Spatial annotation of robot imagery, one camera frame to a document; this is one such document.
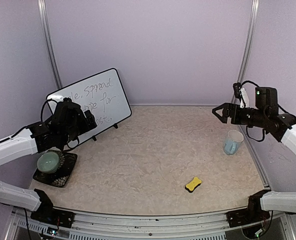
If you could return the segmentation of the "white whiteboard black frame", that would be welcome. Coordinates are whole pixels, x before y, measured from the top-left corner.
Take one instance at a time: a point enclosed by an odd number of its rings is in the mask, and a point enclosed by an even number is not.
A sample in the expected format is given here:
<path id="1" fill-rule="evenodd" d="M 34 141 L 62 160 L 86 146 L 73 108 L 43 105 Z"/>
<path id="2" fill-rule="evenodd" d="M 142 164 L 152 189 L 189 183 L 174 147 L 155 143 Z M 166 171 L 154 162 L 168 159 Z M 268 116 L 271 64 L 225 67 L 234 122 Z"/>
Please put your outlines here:
<path id="1" fill-rule="evenodd" d="M 95 117 L 97 127 L 71 141 L 70 147 L 76 147 L 109 128 L 117 128 L 118 124 L 132 115 L 132 111 L 115 68 L 87 77 L 60 90 L 49 94 L 46 99 L 54 112 L 56 103 L 64 98 L 81 106 L 83 112 L 89 110 Z"/>

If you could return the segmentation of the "yellow black whiteboard eraser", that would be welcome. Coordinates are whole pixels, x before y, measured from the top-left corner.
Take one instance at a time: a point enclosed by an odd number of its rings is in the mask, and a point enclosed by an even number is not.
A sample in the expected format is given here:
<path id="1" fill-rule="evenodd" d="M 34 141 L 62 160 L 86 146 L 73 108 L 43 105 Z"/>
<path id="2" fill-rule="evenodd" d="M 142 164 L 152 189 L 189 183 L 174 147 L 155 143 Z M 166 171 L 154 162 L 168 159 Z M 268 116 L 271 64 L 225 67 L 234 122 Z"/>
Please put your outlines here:
<path id="1" fill-rule="evenodd" d="M 198 177 L 194 177 L 188 184 L 185 185 L 185 189 L 189 193 L 193 193 L 195 189 L 202 184 L 202 180 Z"/>

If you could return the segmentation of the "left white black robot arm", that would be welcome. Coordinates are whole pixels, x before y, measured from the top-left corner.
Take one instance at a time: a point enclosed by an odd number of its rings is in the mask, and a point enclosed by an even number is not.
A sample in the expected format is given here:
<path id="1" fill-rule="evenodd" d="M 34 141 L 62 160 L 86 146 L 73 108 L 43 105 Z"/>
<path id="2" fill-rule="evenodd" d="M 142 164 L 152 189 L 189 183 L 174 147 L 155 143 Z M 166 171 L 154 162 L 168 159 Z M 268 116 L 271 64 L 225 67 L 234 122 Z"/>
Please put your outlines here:
<path id="1" fill-rule="evenodd" d="M 40 154 L 51 148 L 64 150 L 69 142 L 96 128 L 90 110 L 68 97 L 58 101 L 47 119 L 24 126 L 15 134 L 0 139 L 0 166 L 19 158 Z M 40 189 L 25 189 L 0 181 L 0 203 L 30 211 L 27 218 L 56 227 L 71 228 L 74 213 L 54 208 L 48 195 Z"/>

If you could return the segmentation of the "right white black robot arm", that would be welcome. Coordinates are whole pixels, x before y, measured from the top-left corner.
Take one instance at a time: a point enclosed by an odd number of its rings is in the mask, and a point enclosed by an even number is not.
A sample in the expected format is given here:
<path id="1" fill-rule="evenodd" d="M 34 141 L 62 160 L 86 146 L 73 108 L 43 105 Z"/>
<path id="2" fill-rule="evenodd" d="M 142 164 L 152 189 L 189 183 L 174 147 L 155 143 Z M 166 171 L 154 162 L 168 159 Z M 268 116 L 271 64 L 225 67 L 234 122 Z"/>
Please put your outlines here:
<path id="1" fill-rule="evenodd" d="M 231 228 L 296 215 L 296 116 L 278 103 L 275 88 L 234 83 L 232 100 L 212 109 L 216 121 L 236 128 L 259 174 L 261 187 L 245 207 L 226 214 Z"/>

